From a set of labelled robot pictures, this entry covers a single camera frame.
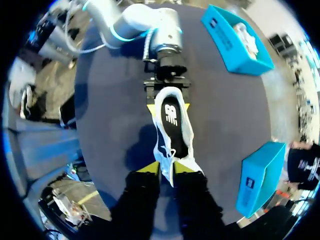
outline shoelace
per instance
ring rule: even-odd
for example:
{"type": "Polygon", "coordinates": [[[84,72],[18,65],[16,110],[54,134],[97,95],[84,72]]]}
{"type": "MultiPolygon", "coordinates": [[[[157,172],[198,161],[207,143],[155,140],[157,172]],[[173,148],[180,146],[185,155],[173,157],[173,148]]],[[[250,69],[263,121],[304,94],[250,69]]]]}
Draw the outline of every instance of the shoelace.
{"type": "Polygon", "coordinates": [[[175,149],[168,148],[166,146],[161,146],[161,148],[163,148],[165,150],[167,158],[171,158],[172,159],[175,156],[176,152],[177,152],[175,149]]]}

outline new balance logo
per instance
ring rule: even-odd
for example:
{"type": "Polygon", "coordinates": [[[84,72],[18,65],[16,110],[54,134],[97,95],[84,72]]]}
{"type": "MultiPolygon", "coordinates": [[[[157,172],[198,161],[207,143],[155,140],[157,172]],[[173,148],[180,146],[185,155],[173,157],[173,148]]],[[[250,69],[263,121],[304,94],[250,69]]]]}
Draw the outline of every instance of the new balance logo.
{"type": "Polygon", "coordinates": [[[165,120],[173,125],[178,126],[178,121],[176,120],[177,118],[177,113],[176,113],[176,109],[174,106],[170,106],[168,104],[166,104],[164,106],[165,109],[165,120]]]}

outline cable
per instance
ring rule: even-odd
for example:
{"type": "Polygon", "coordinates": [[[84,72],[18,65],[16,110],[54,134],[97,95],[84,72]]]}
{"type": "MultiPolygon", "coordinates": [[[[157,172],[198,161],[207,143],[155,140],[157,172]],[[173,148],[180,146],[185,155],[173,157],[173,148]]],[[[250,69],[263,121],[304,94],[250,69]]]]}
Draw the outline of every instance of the cable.
{"type": "Polygon", "coordinates": [[[119,6],[124,0],[119,0],[116,2],[116,5],[119,6]]]}
{"type": "Polygon", "coordinates": [[[154,34],[155,30],[156,30],[155,27],[150,28],[147,35],[145,36],[144,47],[143,47],[143,57],[142,57],[143,61],[146,61],[149,58],[149,48],[150,48],[151,37],[154,34]]]}
{"type": "Polygon", "coordinates": [[[71,51],[73,51],[75,53],[78,53],[78,54],[89,54],[89,53],[92,53],[92,52],[94,52],[96,50],[99,50],[99,49],[101,49],[103,47],[108,47],[108,48],[113,48],[114,49],[114,47],[112,47],[109,44],[107,44],[106,39],[104,37],[103,38],[101,37],[101,36],[103,36],[101,32],[100,32],[100,37],[101,37],[101,40],[102,40],[103,44],[101,44],[99,46],[96,46],[96,47],[91,48],[91,49],[80,50],[80,49],[77,49],[77,48],[75,48],[74,46],[71,45],[70,39],[69,39],[69,36],[68,36],[68,25],[69,25],[69,19],[70,19],[70,12],[71,12],[72,8],[74,7],[74,5],[75,5],[75,0],[72,0],[70,8],[66,13],[66,19],[65,19],[64,36],[65,36],[65,42],[66,42],[66,45],[68,46],[68,48],[71,51]]]}

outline round platform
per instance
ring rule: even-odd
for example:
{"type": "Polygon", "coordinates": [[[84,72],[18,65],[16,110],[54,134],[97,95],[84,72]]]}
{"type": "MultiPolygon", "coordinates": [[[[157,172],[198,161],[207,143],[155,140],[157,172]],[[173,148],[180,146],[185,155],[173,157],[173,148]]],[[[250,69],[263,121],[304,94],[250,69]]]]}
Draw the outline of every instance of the round platform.
{"type": "MultiPolygon", "coordinates": [[[[191,81],[188,115],[194,131],[194,156],[208,178],[208,188],[223,208],[226,224],[236,211],[242,160],[271,138],[267,97],[260,77],[229,73],[201,23],[205,10],[184,5],[151,4],[178,11],[183,31],[182,55],[191,81]]],[[[83,47],[100,45],[93,24],[83,47]]],[[[156,129],[146,102],[142,62],[144,39],[120,50],[102,48],[79,57],[75,79],[75,113],[79,141],[92,180],[112,207],[130,171],[155,159],[156,129]]],[[[173,189],[162,178],[153,240],[182,239],[173,189]]]]}

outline black t-shirt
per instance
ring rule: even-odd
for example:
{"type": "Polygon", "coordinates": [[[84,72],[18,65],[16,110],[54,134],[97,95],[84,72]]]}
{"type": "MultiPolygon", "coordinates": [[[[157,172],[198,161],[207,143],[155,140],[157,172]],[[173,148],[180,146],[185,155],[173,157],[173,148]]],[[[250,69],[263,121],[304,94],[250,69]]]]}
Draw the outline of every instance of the black t-shirt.
{"type": "Polygon", "coordinates": [[[320,179],[320,146],[310,150],[290,149],[287,171],[290,182],[300,183],[298,189],[314,190],[320,179]]]}

